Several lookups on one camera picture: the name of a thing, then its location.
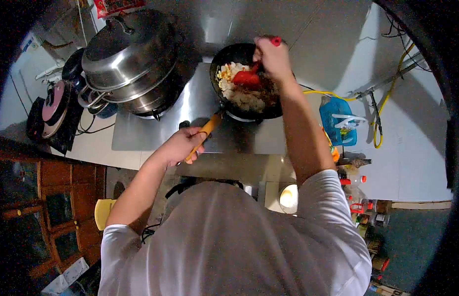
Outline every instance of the bag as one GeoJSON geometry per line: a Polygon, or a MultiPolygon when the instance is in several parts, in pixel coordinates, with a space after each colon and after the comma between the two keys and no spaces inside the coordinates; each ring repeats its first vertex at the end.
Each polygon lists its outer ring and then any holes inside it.
{"type": "Polygon", "coordinates": [[[102,18],[125,9],[144,6],[144,0],[94,0],[98,9],[98,18],[102,18]]]}

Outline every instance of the hand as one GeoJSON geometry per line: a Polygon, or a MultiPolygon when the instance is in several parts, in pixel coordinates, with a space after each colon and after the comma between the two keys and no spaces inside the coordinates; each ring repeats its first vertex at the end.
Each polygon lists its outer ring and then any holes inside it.
{"type": "Polygon", "coordinates": [[[266,37],[256,37],[254,42],[256,43],[256,50],[254,51],[253,62],[262,61],[265,71],[277,83],[294,79],[289,59],[289,48],[284,42],[275,46],[266,37]]]}
{"type": "MultiPolygon", "coordinates": [[[[162,146],[155,151],[156,157],[162,160],[167,167],[173,167],[177,163],[185,160],[190,152],[196,146],[200,145],[207,137],[206,133],[199,133],[201,127],[187,127],[182,128],[174,133],[162,146]]],[[[203,153],[205,148],[198,147],[197,152],[203,153]]],[[[192,164],[197,160],[197,153],[195,152],[189,161],[186,163],[192,164]]]]}

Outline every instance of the blue basket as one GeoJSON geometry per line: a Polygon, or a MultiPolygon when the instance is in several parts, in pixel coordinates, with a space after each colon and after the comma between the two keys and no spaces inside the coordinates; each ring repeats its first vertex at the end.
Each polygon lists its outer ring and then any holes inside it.
{"type": "Polygon", "coordinates": [[[330,102],[320,107],[320,116],[323,128],[327,132],[333,146],[353,146],[356,145],[356,129],[346,135],[341,134],[341,130],[335,125],[345,120],[345,118],[334,118],[332,114],[353,115],[348,103],[340,98],[332,97],[330,102]]]}

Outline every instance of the black wok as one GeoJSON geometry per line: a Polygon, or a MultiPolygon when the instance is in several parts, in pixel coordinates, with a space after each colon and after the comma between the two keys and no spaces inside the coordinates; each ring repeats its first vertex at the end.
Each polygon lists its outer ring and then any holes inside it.
{"type": "Polygon", "coordinates": [[[218,86],[218,79],[216,78],[217,71],[225,63],[231,62],[240,62],[243,65],[252,65],[253,64],[253,54],[256,49],[255,44],[250,43],[237,43],[230,46],[226,46],[220,50],[211,62],[209,68],[209,76],[211,79],[211,84],[218,94],[223,109],[228,111],[242,119],[262,121],[264,119],[271,119],[282,116],[282,106],[280,105],[280,98],[277,99],[277,103],[274,106],[266,107],[262,113],[256,111],[244,111],[239,108],[236,104],[228,101],[223,97],[223,92],[218,86]]]}

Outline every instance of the gas burner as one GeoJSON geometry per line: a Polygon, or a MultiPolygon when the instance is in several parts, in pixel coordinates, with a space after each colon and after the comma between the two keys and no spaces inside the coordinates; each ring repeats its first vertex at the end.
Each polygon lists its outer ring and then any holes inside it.
{"type": "Polygon", "coordinates": [[[241,121],[241,122],[255,122],[256,121],[255,119],[243,119],[243,118],[237,117],[236,115],[230,113],[229,111],[226,111],[226,114],[229,115],[229,117],[231,117],[232,119],[236,119],[237,121],[241,121]]]}
{"type": "Polygon", "coordinates": [[[157,109],[154,109],[149,112],[134,114],[135,116],[142,119],[155,119],[160,121],[162,115],[167,113],[167,111],[173,106],[173,104],[178,100],[180,93],[183,91],[183,82],[179,74],[174,74],[173,81],[175,82],[175,91],[168,94],[168,98],[165,100],[165,103],[159,106],[157,109]]]}
{"type": "Polygon", "coordinates": [[[151,112],[146,112],[142,114],[134,114],[135,116],[142,118],[142,119],[155,119],[157,121],[160,121],[162,115],[167,113],[168,109],[165,109],[163,111],[159,111],[158,109],[152,110],[151,112]]]}

